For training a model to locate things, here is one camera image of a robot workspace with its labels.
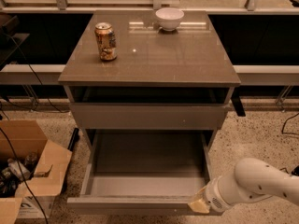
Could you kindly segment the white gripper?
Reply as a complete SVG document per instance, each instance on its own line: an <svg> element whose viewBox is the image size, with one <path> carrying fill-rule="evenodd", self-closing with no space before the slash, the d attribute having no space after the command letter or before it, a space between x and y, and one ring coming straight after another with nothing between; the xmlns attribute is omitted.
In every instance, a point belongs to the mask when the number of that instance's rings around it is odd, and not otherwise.
<svg viewBox="0 0 299 224"><path fill-rule="evenodd" d="M188 202L188 206L195 213L208 214L210 207L218 212L223 213L231 208L223 198L218 187L219 179L214 178L209 181L205 188L200 189L194 194L191 200Z"/></svg>

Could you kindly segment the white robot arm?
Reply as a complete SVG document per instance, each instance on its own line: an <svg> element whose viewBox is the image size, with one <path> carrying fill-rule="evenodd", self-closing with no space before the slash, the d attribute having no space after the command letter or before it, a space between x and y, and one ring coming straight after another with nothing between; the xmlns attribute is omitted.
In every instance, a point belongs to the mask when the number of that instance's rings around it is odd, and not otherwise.
<svg viewBox="0 0 299 224"><path fill-rule="evenodd" d="M240 160L226 175L209 181L192 196L188 206L195 213L223 213L239 203L257 203L279 197L299 204L299 177L282 172L254 158Z"/></svg>

